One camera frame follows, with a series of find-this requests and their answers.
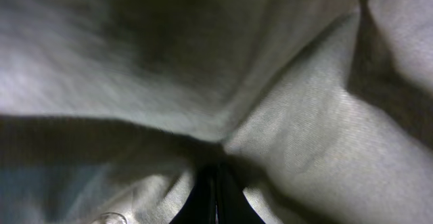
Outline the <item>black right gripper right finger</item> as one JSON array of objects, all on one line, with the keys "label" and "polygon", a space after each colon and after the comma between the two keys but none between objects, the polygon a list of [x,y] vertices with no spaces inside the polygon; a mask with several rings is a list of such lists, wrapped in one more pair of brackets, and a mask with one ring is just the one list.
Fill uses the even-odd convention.
[{"label": "black right gripper right finger", "polygon": [[216,167],[216,207],[219,224],[265,224],[226,164]]}]

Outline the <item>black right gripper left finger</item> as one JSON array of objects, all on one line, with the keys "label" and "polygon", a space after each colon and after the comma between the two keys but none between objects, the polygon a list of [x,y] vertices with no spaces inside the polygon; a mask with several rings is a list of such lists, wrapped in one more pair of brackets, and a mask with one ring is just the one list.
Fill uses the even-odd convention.
[{"label": "black right gripper left finger", "polygon": [[170,224],[217,223],[215,172],[213,166],[207,166],[197,174],[186,202]]}]

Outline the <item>khaki green shorts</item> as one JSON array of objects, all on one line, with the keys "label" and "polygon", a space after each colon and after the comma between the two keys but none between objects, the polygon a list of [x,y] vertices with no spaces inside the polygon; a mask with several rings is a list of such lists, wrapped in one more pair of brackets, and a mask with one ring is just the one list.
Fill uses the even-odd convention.
[{"label": "khaki green shorts", "polygon": [[1,0],[1,222],[432,222],[432,0]]}]

